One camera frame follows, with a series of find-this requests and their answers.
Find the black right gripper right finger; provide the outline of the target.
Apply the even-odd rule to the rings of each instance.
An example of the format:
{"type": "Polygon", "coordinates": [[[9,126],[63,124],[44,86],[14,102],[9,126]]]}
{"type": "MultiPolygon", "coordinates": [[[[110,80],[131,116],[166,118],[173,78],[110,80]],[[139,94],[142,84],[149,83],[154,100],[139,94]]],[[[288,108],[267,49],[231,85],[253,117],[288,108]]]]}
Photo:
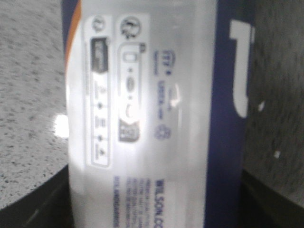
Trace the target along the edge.
{"type": "Polygon", "coordinates": [[[242,171],[239,228],[302,228],[304,208],[242,171]]]}

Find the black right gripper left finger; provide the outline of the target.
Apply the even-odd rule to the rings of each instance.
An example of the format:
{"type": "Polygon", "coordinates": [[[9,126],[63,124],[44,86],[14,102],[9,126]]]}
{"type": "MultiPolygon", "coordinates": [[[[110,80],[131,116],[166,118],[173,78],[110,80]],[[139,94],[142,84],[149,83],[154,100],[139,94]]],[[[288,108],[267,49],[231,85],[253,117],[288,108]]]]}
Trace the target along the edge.
{"type": "Polygon", "coordinates": [[[44,184],[0,210],[2,228],[72,228],[69,170],[66,165],[44,184]]]}

